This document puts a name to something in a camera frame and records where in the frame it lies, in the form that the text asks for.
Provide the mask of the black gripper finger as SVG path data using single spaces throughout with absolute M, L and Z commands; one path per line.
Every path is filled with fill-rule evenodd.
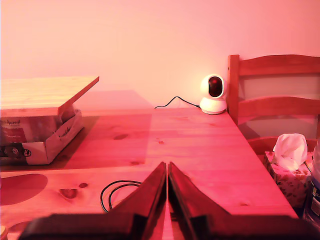
M 187 240 L 229 240 L 230 214 L 200 191 L 173 162 L 168 165 L 168 199 Z
M 161 162 L 151 174 L 108 214 L 108 240 L 147 240 L 157 224 L 158 207 L 166 200 L 167 166 Z

